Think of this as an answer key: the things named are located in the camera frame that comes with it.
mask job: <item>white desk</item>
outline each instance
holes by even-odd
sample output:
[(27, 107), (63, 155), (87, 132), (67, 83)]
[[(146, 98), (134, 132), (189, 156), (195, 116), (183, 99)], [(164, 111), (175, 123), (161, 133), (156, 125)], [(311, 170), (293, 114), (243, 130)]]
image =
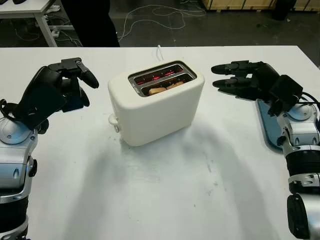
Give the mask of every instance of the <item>white desk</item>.
[(34, 74), (81, 57), (100, 82), (82, 84), (91, 105), (49, 118), (32, 156), (29, 234), (33, 240), (293, 240), (288, 171), (271, 151), (254, 102), (217, 92), (211, 67), (264, 61), (319, 96), (320, 71), (296, 46), (162, 48), (205, 78), (192, 125), (129, 147), (108, 124), (107, 82), (157, 62), (156, 48), (2, 48), (1, 98), (17, 103)]
[(12, 0), (0, 5), (0, 19), (35, 18), (49, 47), (57, 47), (51, 31), (44, 18), (47, 9), (54, 0), (26, 0), (21, 4), (14, 4)]

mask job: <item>black pants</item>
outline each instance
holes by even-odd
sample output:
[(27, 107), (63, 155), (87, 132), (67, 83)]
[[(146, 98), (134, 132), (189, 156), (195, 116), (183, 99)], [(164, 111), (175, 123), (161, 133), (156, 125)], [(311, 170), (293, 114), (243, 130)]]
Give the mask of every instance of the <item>black pants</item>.
[(84, 47), (119, 47), (110, 0), (61, 0)]

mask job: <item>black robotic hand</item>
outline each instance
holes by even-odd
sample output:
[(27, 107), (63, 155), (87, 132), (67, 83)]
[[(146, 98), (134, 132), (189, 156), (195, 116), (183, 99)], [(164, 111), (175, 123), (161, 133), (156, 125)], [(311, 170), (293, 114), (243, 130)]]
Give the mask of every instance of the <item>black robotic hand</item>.
[(7, 103), (3, 99), (0, 110), (7, 118), (44, 134), (49, 127), (47, 118), (51, 114), (89, 106), (89, 99), (78, 78), (94, 89), (99, 87), (97, 79), (79, 57), (43, 66), (27, 86), (19, 104)]
[(211, 68), (214, 74), (234, 75), (213, 82), (222, 93), (246, 100), (261, 99), (270, 105), (269, 115), (278, 116), (289, 111), (301, 98), (303, 88), (287, 75), (279, 75), (269, 64), (233, 61)]

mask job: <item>dark floor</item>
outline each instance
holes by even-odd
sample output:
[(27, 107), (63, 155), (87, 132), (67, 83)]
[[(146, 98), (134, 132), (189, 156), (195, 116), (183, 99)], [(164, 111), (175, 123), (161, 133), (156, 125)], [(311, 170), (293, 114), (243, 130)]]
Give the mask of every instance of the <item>dark floor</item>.
[[(131, 10), (151, 4), (149, 0), (111, 0), (110, 17), (112, 18), (118, 36), (123, 34), (124, 21)], [(181, 4), (179, 0), (154, 0), (152, 4), (166, 5), (179, 9), (199, 11), (196, 2)], [(179, 28), (183, 25), (180, 13), (169, 16), (155, 16), (152, 9), (139, 9), (129, 15), (125, 33), (137, 20), (153, 20), (169, 28)], [(170, 9), (158, 9), (159, 14), (173, 12)], [(53, 24), (63, 24), (68, 20), (63, 10), (51, 15)], [(132, 32), (124, 37), (122, 47), (163, 47), (180, 46), (235, 46), (235, 45), (298, 45), (305, 54), (317, 65), (320, 65), (320, 14), (315, 12), (290, 12), (284, 21), (271, 18), (270, 12), (227, 11), (207, 12), (205, 16), (185, 16), (185, 27), (182, 29), (165, 28), (154, 22), (138, 22), (132, 27)], [(0, 22), (0, 47), (46, 47), (47, 44), (38, 28), (34, 27), (32, 19), (3, 19)], [(77, 38), (74, 31), (67, 31), (72, 38)], [(74, 43), (60, 35), (57, 44), (61, 47), (74, 47)]]

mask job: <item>toaster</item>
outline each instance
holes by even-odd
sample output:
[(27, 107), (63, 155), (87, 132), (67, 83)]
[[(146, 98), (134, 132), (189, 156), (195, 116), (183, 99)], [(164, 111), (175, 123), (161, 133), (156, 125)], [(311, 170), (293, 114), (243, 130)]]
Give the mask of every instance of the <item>toaster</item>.
[(108, 82), (108, 120), (130, 146), (147, 144), (192, 123), (204, 83), (181, 60), (122, 73)]

